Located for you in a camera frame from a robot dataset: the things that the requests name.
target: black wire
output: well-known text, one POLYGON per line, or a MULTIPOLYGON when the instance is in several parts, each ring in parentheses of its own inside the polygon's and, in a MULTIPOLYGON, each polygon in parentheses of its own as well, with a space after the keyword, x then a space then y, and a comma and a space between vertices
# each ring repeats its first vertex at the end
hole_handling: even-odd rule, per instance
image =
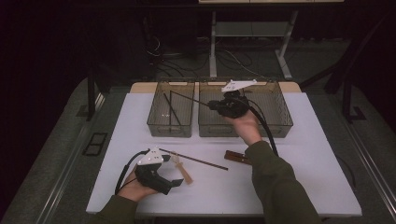
POLYGON ((274 154, 276 156, 279 156, 277 153, 277 149, 276 149, 276 145, 275 145, 275 141, 274 141, 274 137, 272 136, 271 130, 268 127, 267 122, 265 122, 265 119, 262 118, 262 116, 260 116, 259 112, 257 112, 257 110, 255 108, 253 108, 253 106, 251 106, 249 108, 249 110, 257 117, 257 119, 260 121, 260 123, 262 124, 262 127, 264 128, 265 132, 267 133, 268 139, 270 140, 270 144, 271 147, 274 151, 274 154))
POLYGON ((150 49, 146 49, 146 52, 148 53, 149 56, 151 57, 161 57, 161 53, 160 52, 155 52, 153 53, 150 49))
MULTIPOLYGON (((209 48, 203 48, 202 52, 197 52, 197 54, 203 54, 203 53, 208 53, 209 48)), ((184 59, 190 57, 190 54, 187 53, 172 53, 172 55, 163 53, 163 58, 164 59, 184 59)))
POLYGON ((136 178, 134 178, 134 179, 132 179, 132 180, 126 182, 124 185, 122 185, 122 186, 120 187, 120 189, 119 189, 119 192, 120 192, 121 189, 123 189, 123 188, 124 188, 125 186, 127 186, 128 184, 132 183, 132 181, 134 181, 134 180, 136 180, 136 178))
POLYGON ((230 66, 228 66, 221 58, 223 58, 223 56, 221 56, 220 54, 216 54, 216 60, 218 60, 224 67, 234 70, 234 71, 240 71, 243 70, 244 68, 241 66, 238 66, 237 68, 232 68, 230 66))
MULTIPOLYGON (((165 62, 171 63, 171 62, 169 62, 169 60, 173 60, 173 59, 174 59, 174 58, 168 59, 168 60, 165 61, 165 62)), ((209 56, 206 56, 206 57, 205 57, 204 63, 203 63, 202 65, 196 67, 196 68, 182 68, 180 65, 178 65, 178 64, 176 64, 176 63, 172 63, 172 64, 176 65, 176 66, 179 67, 181 70, 193 72, 193 71, 198 71, 198 70, 204 68, 208 61, 209 61, 209 56)))
POLYGON ((164 64, 164 63, 161 63, 161 65, 176 70, 182 77, 184 77, 184 75, 177 68, 175 68, 171 65, 164 64))
POLYGON ((247 57, 248 63, 242 63, 240 59, 236 58, 236 56, 235 56, 235 53, 236 53, 236 52, 230 52, 230 51, 227 50, 227 49, 218 49, 218 50, 226 52, 227 55, 229 55, 229 56, 230 56, 230 54, 232 54, 232 56, 230 56, 231 59, 227 59, 226 57, 224 57, 224 56, 222 56, 222 55, 219 54, 219 56, 223 57, 224 60, 228 61, 229 63, 235 63, 235 64, 237 64, 237 65, 242 65, 242 66, 245 66, 245 67, 251 66, 251 65, 253 64, 253 60, 252 60, 251 57, 248 56, 246 53, 242 53, 242 54, 243 54, 245 57, 247 57))
POLYGON ((164 72, 164 73, 165 73, 166 75, 168 75, 169 77, 172 77, 172 75, 171 75, 170 73, 166 72, 165 70, 163 70, 163 69, 161 69, 161 68, 159 68, 159 67, 157 67, 157 69, 160 70, 160 71, 162 71, 162 72, 164 72))
POLYGON ((241 101, 239 99, 235 99, 235 98, 228 98, 228 99, 234 100, 234 101, 236 101, 236 102, 238 102, 240 104, 248 106, 248 109, 254 114, 254 116, 256 116, 256 118, 259 120, 260 124, 264 128, 265 132, 267 133, 267 137, 270 140, 271 148, 272 148, 274 154, 276 156, 279 156, 278 153, 277 153, 274 137, 272 136, 271 130, 268 127, 267 122, 265 121, 265 116, 261 116, 259 114, 259 112, 257 112, 257 110, 253 106, 250 106, 250 105, 246 104, 245 102, 243 102, 243 101, 241 101))
MULTIPOLYGON (((264 48, 264 47, 267 47, 267 46, 270 46, 270 45, 274 45, 274 44, 276 44, 276 43, 278 43, 278 41, 276 41, 276 40, 271 40, 271 42, 270 43, 266 43, 266 44, 263 44, 263 45, 259 45, 259 46, 257 46, 257 47, 248 47, 249 49, 260 49, 260 48, 264 48)), ((233 44, 233 47, 229 47, 229 46, 225 46, 223 43, 221 43, 221 47, 222 48, 225 48, 225 49, 233 49, 233 47, 234 47, 234 51, 241 51, 241 50, 244 50, 244 44, 239 44, 239 45, 236 45, 236 44, 233 44)))
POLYGON ((178 69, 183 70, 183 71, 187 71, 187 72, 192 72, 193 74, 195 74, 196 77, 198 77, 198 75, 195 73, 195 71, 196 71, 195 69, 183 68, 180 65, 178 65, 176 63, 169 62, 169 61, 164 61, 164 63, 171 63, 174 66, 176 66, 178 69))
POLYGON ((227 40, 228 40, 228 38, 227 39, 223 39, 222 38, 218 43, 221 45, 222 48, 225 48, 225 49, 237 49, 237 46, 235 44, 235 40, 231 41, 231 44, 229 44, 230 42, 227 42, 227 40))
POLYGON ((129 166, 131 165, 132 161, 133 161, 134 159, 136 159, 136 157, 138 157, 138 156, 140 156, 140 155, 146 155, 148 152, 149 152, 149 149, 146 150, 146 151, 140 151, 140 152, 136 153, 134 156, 132 156, 132 158, 131 158, 131 159, 128 161, 128 163, 124 166, 124 168, 123 168, 123 170, 122 170, 122 172, 121 172, 121 174, 120 174, 119 181, 117 182, 116 189, 114 190, 114 191, 115 191, 115 194, 118 194, 118 193, 119 193, 120 188, 121 188, 122 180, 123 180, 123 178, 125 177, 126 172, 129 170, 129 166))
POLYGON ((262 109, 259 107, 259 105, 256 104, 256 102, 252 101, 252 100, 248 100, 249 102, 253 103, 257 108, 259 108, 260 113, 262 114, 262 118, 265 120, 265 116, 264 113, 262 112, 262 109))

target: black cable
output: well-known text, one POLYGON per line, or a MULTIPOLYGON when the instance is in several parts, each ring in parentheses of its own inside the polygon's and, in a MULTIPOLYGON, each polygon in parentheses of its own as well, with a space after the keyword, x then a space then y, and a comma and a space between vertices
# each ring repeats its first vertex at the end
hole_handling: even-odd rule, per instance
POLYGON ((243 105, 245 105, 245 106, 248 107, 248 109, 249 109, 249 110, 254 114, 254 116, 256 116, 256 118, 259 120, 260 124, 262 125, 262 127, 263 127, 264 130, 265 130, 265 132, 267 133, 267 137, 268 137, 268 139, 270 140, 271 148, 272 148, 274 154, 275 154, 276 156, 279 156, 279 154, 277 153, 277 149, 276 149, 274 137, 272 136, 271 130, 270 130, 270 128, 268 127, 267 122, 265 121, 265 116, 261 116, 261 115, 259 114, 259 112, 257 112, 257 110, 256 110, 253 106, 246 104, 245 102, 241 101, 240 99, 235 99, 235 98, 227 98, 227 99, 234 100, 234 101, 236 101, 236 102, 238 102, 238 103, 240 103, 240 104, 243 104, 243 105))
POLYGON ((121 172, 121 174, 120 174, 119 181, 117 182, 116 189, 115 189, 115 191, 114 191, 115 194, 118 194, 118 193, 119 193, 119 191, 120 191, 120 189, 121 189, 122 180, 123 180, 123 178, 125 177, 126 172, 129 170, 129 166, 131 165, 132 161, 133 161, 134 159, 136 159, 136 157, 138 157, 138 156, 140 156, 140 155, 146 155, 148 152, 149 152, 149 149, 146 150, 146 151, 140 151, 140 152, 136 153, 136 154, 128 161, 128 163, 124 166, 124 168, 123 168, 123 170, 122 170, 122 172, 121 172))
POLYGON ((270 45, 274 45, 274 44, 276 44, 276 43, 278 43, 279 41, 276 41, 276 40, 271 40, 271 42, 269 42, 269 43, 266 43, 266 44, 263 44, 263 45, 258 45, 258 46, 256 46, 256 47, 246 47, 246 46, 244 46, 244 44, 235 44, 235 43, 233 43, 233 47, 230 47, 230 46, 226 46, 226 45, 224 45, 224 44, 222 44, 221 43, 221 47, 222 48, 224 48, 224 49, 233 49, 233 51, 242 51, 242 50, 245 50, 245 48, 249 48, 249 49, 260 49, 260 48, 264 48, 264 47, 267 47, 267 46, 270 46, 270 45))
POLYGON ((159 68, 159 67, 157 67, 157 69, 160 70, 160 71, 162 71, 162 72, 164 72, 164 73, 165 73, 166 75, 168 75, 169 77, 172 77, 172 75, 171 75, 170 73, 166 72, 165 70, 163 70, 163 69, 161 69, 161 68, 159 68))
MULTIPOLYGON (((208 48, 203 48, 202 52, 197 52, 197 54, 202 54, 202 53, 208 53, 208 48)), ((163 58, 164 59, 183 59, 183 58, 189 58, 191 55, 187 53, 163 53, 163 58)))
POLYGON ((184 77, 184 75, 177 68, 175 68, 171 65, 164 64, 164 63, 161 63, 161 65, 176 70, 182 77, 184 77))
POLYGON ((171 63, 174 66, 176 66, 178 69, 183 70, 183 71, 187 71, 187 72, 192 72, 196 77, 198 77, 198 75, 195 73, 194 69, 190 69, 190 68, 183 68, 180 65, 176 64, 176 63, 172 63, 172 62, 168 62, 168 61, 164 61, 164 63, 171 63))
POLYGON ((204 63, 201 64, 200 66, 198 66, 198 67, 196 67, 196 68, 183 68, 183 67, 181 67, 180 65, 178 65, 178 64, 176 64, 176 63, 169 62, 169 60, 173 60, 173 59, 174 59, 174 58, 172 58, 172 59, 167 59, 165 62, 174 64, 175 66, 177 66, 177 67, 180 68, 181 70, 189 71, 189 72, 198 71, 198 70, 204 68, 205 65, 207 64, 207 61, 209 61, 209 57, 206 56, 206 57, 205 57, 204 63))
POLYGON ((257 108, 259 108, 260 113, 262 114, 262 118, 263 118, 263 119, 265 120, 265 122, 266 122, 267 120, 265 119, 264 113, 262 112, 262 109, 259 107, 259 105, 256 104, 256 102, 254 102, 254 101, 252 101, 252 100, 248 100, 248 101, 251 102, 251 103, 253 103, 257 108))
POLYGON ((230 66, 228 66, 221 58, 223 58, 223 56, 221 56, 220 54, 216 54, 216 60, 218 60, 224 67, 226 67, 226 68, 228 68, 228 69, 231 69, 231 70, 234 70, 234 71, 240 71, 240 70, 243 70, 244 68, 243 67, 240 67, 240 66, 238 66, 237 68, 232 68, 232 67, 230 67, 230 66))
POLYGON ((122 186, 120 187, 120 189, 119 189, 119 192, 120 192, 121 189, 123 189, 123 188, 124 188, 125 186, 127 186, 128 184, 132 183, 132 181, 134 181, 134 180, 136 180, 136 178, 134 178, 134 179, 132 179, 132 180, 126 182, 124 185, 122 185, 122 186))
MULTIPOLYGON (((256 73, 256 72, 253 72, 253 71, 251 71, 250 69, 248 69, 248 68, 246 68, 246 66, 247 65, 244 65, 244 64, 242 64, 240 61, 239 61, 239 59, 237 59, 230 51, 228 51, 228 50, 225 50, 227 53, 229 53, 233 58, 234 58, 234 60, 235 61, 237 61, 237 63, 243 68, 243 69, 245 69, 245 70, 247 70, 249 73, 252 73, 252 74, 254 74, 254 75, 257 75, 257 76, 259 76, 259 77, 262 77, 262 75, 260 75, 260 74, 258 74, 258 73, 256 73)), ((223 63, 221 60, 219 60, 225 67, 228 67, 227 65, 225 65, 225 63, 223 63)))
POLYGON ((276 156, 279 156, 278 153, 277 153, 274 137, 272 136, 271 130, 268 127, 267 122, 265 122, 265 119, 262 118, 262 116, 260 116, 259 112, 257 112, 257 110, 253 106, 251 106, 249 108, 249 110, 257 117, 259 122, 262 124, 262 127, 264 128, 265 132, 267 133, 268 139, 270 140, 270 144, 271 144, 271 147, 272 147, 272 149, 274 151, 274 154, 276 156))
POLYGON ((146 47, 146 52, 147 52, 149 55, 153 56, 153 57, 161 57, 161 56, 162 56, 161 53, 160 53, 161 41, 160 41, 160 39, 159 39, 157 36, 155 36, 155 35, 153 35, 152 37, 157 41, 157 47, 156 47, 156 48, 153 48, 153 49, 150 49, 149 46, 147 46, 147 47, 146 47))
POLYGON ((242 66, 245 66, 245 67, 251 66, 251 65, 253 64, 253 60, 252 60, 251 57, 248 56, 246 53, 242 53, 242 54, 248 59, 248 63, 242 63, 241 60, 239 60, 238 58, 236 58, 235 52, 230 52, 230 51, 227 50, 227 49, 218 49, 218 50, 224 51, 224 52, 227 53, 227 55, 232 55, 232 56, 233 56, 231 59, 227 59, 226 57, 224 57, 224 56, 222 56, 222 55, 219 54, 220 57, 223 57, 224 60, 228 61, 229 63, 234 63, 234 64, 242 65, 242 66))

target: wooden stick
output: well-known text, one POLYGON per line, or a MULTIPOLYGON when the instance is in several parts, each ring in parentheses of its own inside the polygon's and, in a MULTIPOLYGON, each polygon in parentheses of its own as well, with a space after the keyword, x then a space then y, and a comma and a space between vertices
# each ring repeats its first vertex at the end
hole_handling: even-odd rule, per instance
POLYGON ((169 154, 178 155, 179 157, 185 158, 185 159, 187 159, 187 160, 198 161, 198 162, 200 162, 200 163, 203 163, 203 164, 206 164, 206 165, 210 165, 210 166, 217 167, 217 168, 220 168, 220 169, 222 169, 222 170, 228 171, 228 168, 227 168, 227 167, 224 167, 224 166, 219 166, 219 165, 216 165, 216 164, 207 162, 207 161, 200 161, 200 160, 197 160, 197 159, 195 159, 195 158, 191 158, 191 157, 188 157, 188 156, 184 156, 184 155, 178 154, 178 153, 176 153, 176 152, 171 152, 171 151, 168 151, 168 150, 165 150, 165 149, 162 149, 162 148, 160 148, 160 150, 161 150, 161 151, 164 151, 164 152, 167 152, 167 153, 169 153, 169 154))
POLYGON ((187 173, 186 169, 184 169, 183 162, 176 163, 176 168, 181 172, 181 175, 183 175, 186 183, 188 185, 190 185, 193 180, 192 180, 191 176, 189 175, 189 173, 187 173))

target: person's left hand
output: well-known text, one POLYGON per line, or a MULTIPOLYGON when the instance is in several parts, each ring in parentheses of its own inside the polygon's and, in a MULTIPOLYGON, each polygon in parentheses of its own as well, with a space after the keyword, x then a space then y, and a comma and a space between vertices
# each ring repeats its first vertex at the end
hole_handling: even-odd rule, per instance
POLYGON ((146 196, 158 193, 158 191, 140 184, 139 181, 137 181, 136 179, 136 175, 134 174, 135 169, 136 166, 134 167, 132 172, 129 173, 129 175, 126 177, 124 182, 125 186, 120 189, 117 195, 138 203, 146 196))

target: sleeve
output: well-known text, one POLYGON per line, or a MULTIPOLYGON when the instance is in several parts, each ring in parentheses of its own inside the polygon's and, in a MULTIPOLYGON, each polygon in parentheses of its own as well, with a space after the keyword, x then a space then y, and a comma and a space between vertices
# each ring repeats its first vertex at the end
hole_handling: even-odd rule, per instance
POLYGON ((88 224, 133 224, 136 207, 136 202, 113 195, 102 211, 96 213, 88 224))
POLYGON ((277 157, 267 142, 251 145, 245 154, 252 163, 252 182, 266 223, 321 223, 291 165, 277 157))

